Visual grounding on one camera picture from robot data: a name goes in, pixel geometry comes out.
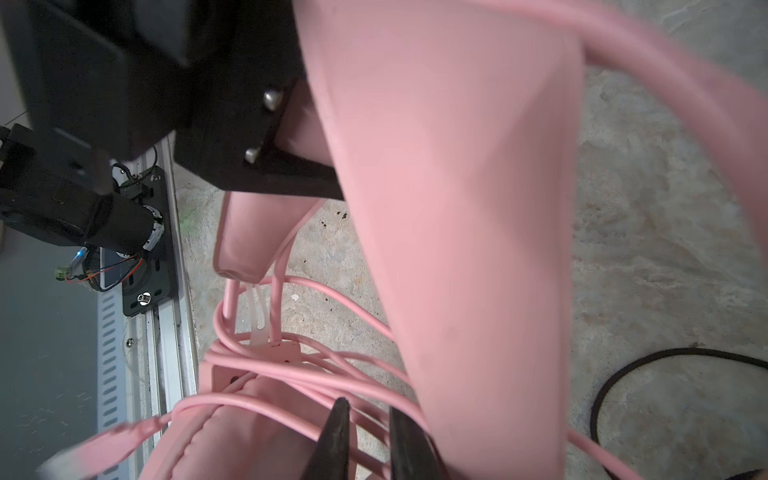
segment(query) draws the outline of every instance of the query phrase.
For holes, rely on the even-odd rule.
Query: white cable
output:
[[[264,319],[261,328],[259,328],[259,320],[256,314],[256,301],[253,299],[253,285],[246,283],[245,290],[245,298],[248,302],[248,314],[250,315],[250,345],[263,345],[270,340],[270,329],[268,328],[270,314],[266,309],[264,292],[261,291],[261,286],[256,285],[256,295],[259,297],[262,318]]]

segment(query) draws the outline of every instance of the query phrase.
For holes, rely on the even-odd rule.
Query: pink cable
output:
[[[336,375],[341,375],[341,376],[346,375],[346,372],[341,370],[341,368],[339,368],[338,366],[335,366],[332,363],[326,362],[325,360],[322,360],[318,357],[315,357],[306,353],[302,353],[301,358],[305,362],[312,363],[313,365],[316,365],[322,369],[326,369],[331,373],[335,373]],[[335,396],[336,398],[339,398],[340,396],[344,396],[349,400],[349,403],[352,404],[360,412],[363,412],[366,415],[372,416],[377,422],[380,422],[382,425],[389,425],[389,413],[373,405],[368,400],[361,399],[357,395],[353,395],[352,393],[345,392],[343,390],[330,389],[329,387],[315,387],[315,388],[328,389],[329,391],[327,394]]]
[[[324,389],[311,389],[305,386],[302,386],[297,383],[291,383],[287,382],[288,385],[296,389],[297,391],[303,393],[304,395],[310,397],[315,402],[318,402],[320,405],[326,407],[328,410],[333,408],[333,403],[336,401],[336,399],[340,397],[344,397],[349,402],[349,405],[352,407],[349,411],[349,420],[352,424],[358,425],[365,429],[368,433],[376,437],[381,443],[384,444],[384,446],[389,447],[389,432],[387,432],[381,425],[374,422],[373,420],[369,419],[362,413],[360,413],[359,409],[355,407],[355,400],[361,400],[359,397],[355,395],[346,395],[344,392],[341,392],[339,395],[334,396],[328,396],[321,393]]]
[[[371,315],[368,312],[368,310],[362,308],[360,305],[355,303],[354,300],[345,296],[343,293],[338,292],[329,286],[325,286],[322,283],[316,282],[315,280],[310,280],[302,276],[286,275],[284,280],[286,283],[292,283],[294,285],[301,285],[301,286],[308,286],[313,290],[317,290],[318,292],[325,293],[327,296],[333,298],[335,301],[341,303],[346,308],[350,309],[357,316],[364,319],[370,326],[377,329],[382,335],[392,340],[393,342],[395,341],[395,336],[392,334],[392,330],[384,322],[382,322],[381,320]],[[272,281],[273,281],[272,277],[265,276],[264,279],[261,280],[260,284],[267,285]]]
[[[227,356],[220,353],[208,353],[206,358],[219,366],[256,372],[259,375],[268,376],[276,380],[300,382],[302,384],[307,384],[308,386],[330,386],[378,399],[401,410],[411,417],[425,432],[429,432],[429,426],[427,425],[424,413],[419,406],[405,396],[393,392],[384,386],[374,385],[369,382],[363,382],[362,380],[349,377],[311,372],[295,366],[257,359]]]
[[[288,258],[293,249],[292,238],[288,241],[285,248],[277,255],[275,260],[275,269],[272,275],[272,289],[270,291],[270,342],[280,341],[280,334],[283,331],[283,323],[280,318],[283,310],[283,278],[288,268]]]
[[[240,282],[227,279],[224,287],[223,324],[232,333],[237,325],[237,298],[240,296]]]
[[[336,364],[341,367],[345,372],[349,373],[351,376],[362,380],[363,382],[373,382],[376,385],[381,385],[381,383],[375,381],[368,375],[366,375],[363,371],[357,369],[353,364],[347,362],[341,355],[334,352],[327,346],[323,345],[322,343],[310,339],[308,336],[299,335],[298,333],[288,333],[283,332],[283,338],[286,340],[294,340],[298,343],[301,343],[303,345],[309,346],[314,348],[315,350],[321,352],[323,355],[328,356],[331,360],[336,362]]]
[[[253,355],[253,351],[251,349],[249,349],[245,345],[241,345],[227,331],[226,327],[224,326],[224,318],[223,318],[222,310],[223,310],[222,302],[219,302],[219,304],[216,306],[216,309],[214,310],[214,332],[216,332],[216,335],[219,337],[217,341],[221,342],[229,350],[231,350],[234,353],[237,353],[238,355],[242,355],[242,356]]]
[[[324,356],[322,353],[311,353],[310,355],[316,356],[321,359],[328,358]],[[364,353],[358,353],[358,352],[336,352],[336,355],[341,356],[345,359],[361,360],[363,362],[367,362],[372,365],[378,366],[380,369],[385,370],[389,373],[392,373],[394,376],[401,379],[403,382],[406,383],[406,385],[413,387],[413,385],[411,385],[411,379],[401,369],[395,367],[394,365],[388,364],[384,360],[377,359],[375,356],[370,356],[370,355],[366,355]]]
[[[621,478],[621,480],[643,480],[643,477],[639,476],[632,468],[626,466],[608,450],[592,442],[586,435],[582,435],[569,428],[568,441],[577,449],[600,462],[605,468],[613,472],[614,475]]]

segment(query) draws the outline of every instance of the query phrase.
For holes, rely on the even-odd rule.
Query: black mounting plate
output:
[[[151,252],[145,252],[146,257],[138,269],[123,282],[123,314],[134,316],[152,310],[158,303],[174,298],[177,293],[176,262],[174,260],[174,243],[170,225],[168,206],[168,189],[165,181],[165,170],[154,167],[141,180],[147,193],[141,198],[143,205],[157,209],[163,216],[165,231],[157,246]],[[133,262],[125,262],[131,267]],[[150,302],[139,304],[138,297],[149,293]]]
[[[222,190],[342,200],[333,167],[273,144],[293,89],[306,77],[292,3],[241,2],[233,28],[228,50],[196,77],[174,160]],[[268,90],[285,97],[275,111],[264,106]],[[251,148],[260,149],[254,164],[245,160]]]

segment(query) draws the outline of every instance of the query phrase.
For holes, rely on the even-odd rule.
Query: metal bolt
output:
[[[245,151],[245,161],[249,164],[255,164],[260,151],[260,148],[249,148]]]
[[[264,106],[269,111],[275,111],[283,102],[283,92],[280,90],[267,90],[264,92]]]
[[[139,301],[139,305],[146,306],[149,305],[149,302],[152,300],[152,295],[150,295],[149,292],[144,292],[136,297],[136,300]]]

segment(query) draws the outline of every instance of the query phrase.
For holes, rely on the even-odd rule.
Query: concrete floor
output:
[[[768,94],[765,0],[614,3]],[[602,382],[655,350],[695,343],[768,359],[768,275],[733,195],[679,121],[637,82],[594,68],[587,86],[574,223],[569,412],[571,425],[582,432]],[[222,193],[177,169],[202,355],[214,338],[210,318],[223,295],[223,281],[210,266]],[[334,286],[385,318],[353,218],[345,214],[344,203],[330,201],[301,230],[289,273]],[[390,342],[333,301],[293,286],[286,290],[286,330],[400,364]],[[649,480],[726,478],[768,466],[765,398],[768,372],[718,359],[668,359],[617,385],[604,405],[600,432],[612,452]],[[362,446],[386,455],[368,439]],[[566,477],[607,478],[570,448]]]

